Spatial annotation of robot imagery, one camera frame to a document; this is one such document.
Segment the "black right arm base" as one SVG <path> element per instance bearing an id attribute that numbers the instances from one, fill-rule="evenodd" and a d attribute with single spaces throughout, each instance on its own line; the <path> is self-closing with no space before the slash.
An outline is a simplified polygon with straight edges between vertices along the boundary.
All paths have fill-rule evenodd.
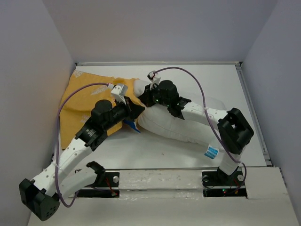
<path id="1" fill-rule="evenodd" d="M 204 188 L 203 196 L 206 198 L 247 197 L 244 175 L 239 167 L 231 175 L 220 169 L 202 171 L 201 183 Z"/>

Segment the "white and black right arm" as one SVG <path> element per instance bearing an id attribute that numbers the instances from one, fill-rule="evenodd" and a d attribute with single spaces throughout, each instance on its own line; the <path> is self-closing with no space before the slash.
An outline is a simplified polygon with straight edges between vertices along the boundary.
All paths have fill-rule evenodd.
<path id="1" fill-rule="evenodd" d="M 162 137 L 224 150 L 214 179 L 220 185 L 234 181 L 242 152 L 254 135 L 239 109 L 198 105 L 181 97 L 170 80 L 153 84 L 136 80 L 134 95 L 146 106 L 138 118 L 142 128 Z"/>

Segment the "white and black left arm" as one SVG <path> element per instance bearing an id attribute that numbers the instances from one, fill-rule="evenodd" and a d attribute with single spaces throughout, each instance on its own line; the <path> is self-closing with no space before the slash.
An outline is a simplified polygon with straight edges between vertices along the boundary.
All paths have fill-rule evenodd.
<path id="1" fill-rule="evenodd" d="M 23 179 L 19 184 L 22 203 L 41 221 L 46 221 L 58 210 L 62 191 L 57 189 L 76 165 L 89 156 L 107 138 L 108 130 L 123 120 L 134 121 L 144 107 L 126 97 L 115 106 L 109 100 L 100 100 L 91 116 L 76 133 L 69 146 L 56 156 L 44 171 L 33 179 Z"/>

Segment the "white pillow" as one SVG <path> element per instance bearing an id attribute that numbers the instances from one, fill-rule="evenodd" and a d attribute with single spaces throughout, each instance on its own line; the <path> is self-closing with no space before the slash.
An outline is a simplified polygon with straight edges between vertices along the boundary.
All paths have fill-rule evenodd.
<path id="1" fill-rule="evenodd" d="M 138 117 L 138 124 L 149 132 L 165 138 L 199 144 L 204 148 L 210 145 L 220 151 L 224 150 L 209 126 L 175 118 L 162 105 L 145 108 Z"/>

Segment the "yellow pillowcase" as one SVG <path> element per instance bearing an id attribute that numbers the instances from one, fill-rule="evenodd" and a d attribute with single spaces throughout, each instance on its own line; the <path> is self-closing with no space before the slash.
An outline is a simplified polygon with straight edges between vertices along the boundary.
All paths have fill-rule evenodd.
<path id="1" fill-rule="evenodd" d="M 70 77 L 61 103 L 79 88 L 91 83 L 102 82 L 114 85 L 118 83 L 125 84 L 128 87 L 126 96 L 129 97 L 133 103 L 142 105 L 141 101 L 134 95 L 134 81 L 135 78 L 106 77 L 75 70 Z M 91 116 L 91 110 L 94 108 L 96 102 L 102 99 L 111 101 L 113 106 L 116 105 L 111 95 L 111 90 L 103 84 L 87 87 L 79 91 L 64 104 L 60 113 L 60 135 L 63 150 L 67 148 L 75 137 L 75 134 Z"/>

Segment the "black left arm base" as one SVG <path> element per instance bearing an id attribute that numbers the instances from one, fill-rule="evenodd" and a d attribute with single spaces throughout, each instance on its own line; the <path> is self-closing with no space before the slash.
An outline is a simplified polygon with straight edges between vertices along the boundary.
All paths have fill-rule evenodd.
<path id="1" fill-rule="evenodd" d="M 91 185 L 78 191 L 77 198 L 118 198 L 119 197 L 119 171 L 107 171 L 99 163 L 92 161 L 85 166 L 92 169 L 97 177 Z"/>

